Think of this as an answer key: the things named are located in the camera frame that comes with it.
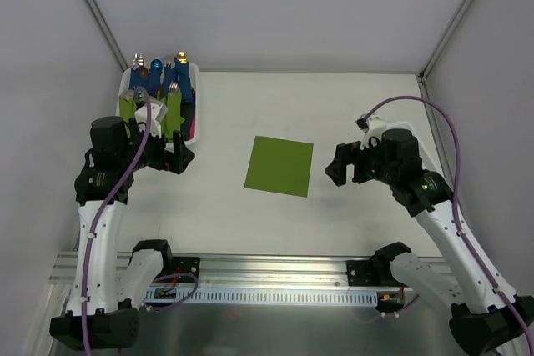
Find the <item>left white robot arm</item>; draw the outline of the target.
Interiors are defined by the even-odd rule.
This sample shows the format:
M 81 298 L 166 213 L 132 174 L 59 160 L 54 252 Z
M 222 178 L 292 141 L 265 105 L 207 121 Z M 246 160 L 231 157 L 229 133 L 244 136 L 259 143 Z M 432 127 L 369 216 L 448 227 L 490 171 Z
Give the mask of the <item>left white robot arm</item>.
M 134 173 L 152 168 L 181 174 L 194 160 L 182 133 L 172 137 L 168 142 L 145 123 L 119 116 L 91 124 L 92 147 L 74 184 L 79 242 L 73 291 L 64 314 L 49 326 L 51 336 L 74 351 L 132 347 L 146 290 L 177 275 L 169 243 L 148 239 L 136 244 L 126 272 L 117 276 L 118 237 Z

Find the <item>green paper napkin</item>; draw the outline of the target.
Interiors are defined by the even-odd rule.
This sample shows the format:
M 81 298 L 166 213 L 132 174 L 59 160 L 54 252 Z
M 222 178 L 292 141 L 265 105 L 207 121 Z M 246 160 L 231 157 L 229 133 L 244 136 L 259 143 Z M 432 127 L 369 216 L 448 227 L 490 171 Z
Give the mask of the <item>green paper napkin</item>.
M 256 136 L 244 186 L 269 193 L 306 198 L 314 144 Z

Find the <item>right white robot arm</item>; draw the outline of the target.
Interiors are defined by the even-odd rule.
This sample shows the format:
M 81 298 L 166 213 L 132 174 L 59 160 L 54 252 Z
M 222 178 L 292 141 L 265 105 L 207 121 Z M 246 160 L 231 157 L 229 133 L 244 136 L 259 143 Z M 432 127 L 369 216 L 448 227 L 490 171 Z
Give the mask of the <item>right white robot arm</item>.
M 338 187 L 378 181 L 426 231 L 446 261 L 451 283 L 403 243 L 373 255 L 375 279 L 386 286 L 413 289 L 448 319 L 451 334 L 468 355 L 498 350 L 526 333 L 533 323 L 533 297 L 521 296 L 483 252 L 453 204 L 453 191 L 434 170 L 423 147 L 408 129 L 390 128 L 368 141 L 341 143 L 325 174 Z

